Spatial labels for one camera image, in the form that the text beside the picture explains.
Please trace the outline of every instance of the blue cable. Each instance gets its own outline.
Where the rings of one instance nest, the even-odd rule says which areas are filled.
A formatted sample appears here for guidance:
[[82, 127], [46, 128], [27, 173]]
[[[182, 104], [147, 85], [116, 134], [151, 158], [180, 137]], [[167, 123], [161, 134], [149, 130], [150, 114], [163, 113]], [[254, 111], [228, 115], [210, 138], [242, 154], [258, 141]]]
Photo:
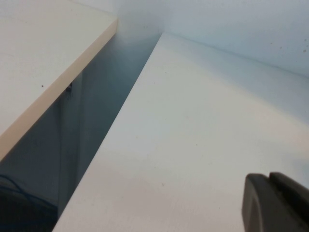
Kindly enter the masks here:
[[33, 206], [35, 206], [35, 207], [38, 208], [39, 210], [42, 210], [42, 207], [41, 207], [40, 205], [38, 205], [37, 203], [35, 203], [31, 198], [36, 199], [36, 200], [39, 200], [39, 201], [45, 203], [46, 205], [48, 205], [49, 207], [53, 208], [54, 210], [57, 210], [57, 206], [55, 206], [55, 205], [49, 203], [48, 201], [46, 201], [46, 200], [44, 200], [44, 199], [41, 199], [41, 198], [39, 198], [39, 197], [33, 196], [33, 195], [29, 194], [29, 193], [26, 193], [15, 181], [13, 181], [13, 180], [12, 180], [11, 178], [9, 178], [8, 176], [0, 174], [0, 178], [3, 178], [3, 179], [6, 179], [6, 180], [10, 181], [10, 182], [18, 189], [18, 191], [15, 190], [15, 189], [8, 188], [8, 187], [3, 187], [3, 186], [0, 186], [0, 189], [12, 191], [12, 192], [16, 192], [16, 193], [20, 193], [20, 194], [24, 195], [25, 198], [26, 198]]

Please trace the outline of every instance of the white shelf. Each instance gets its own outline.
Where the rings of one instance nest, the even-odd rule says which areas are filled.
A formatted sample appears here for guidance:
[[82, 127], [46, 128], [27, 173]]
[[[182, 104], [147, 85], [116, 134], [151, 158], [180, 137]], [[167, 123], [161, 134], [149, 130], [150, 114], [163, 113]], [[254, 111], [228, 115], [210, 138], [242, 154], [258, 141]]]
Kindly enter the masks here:
[[54, 231], [243, 231], [246, 174], [309, 186], [308, 89], [163, 34]]
[[0, 160], [115, 34], [67, 0], [0, 0]]

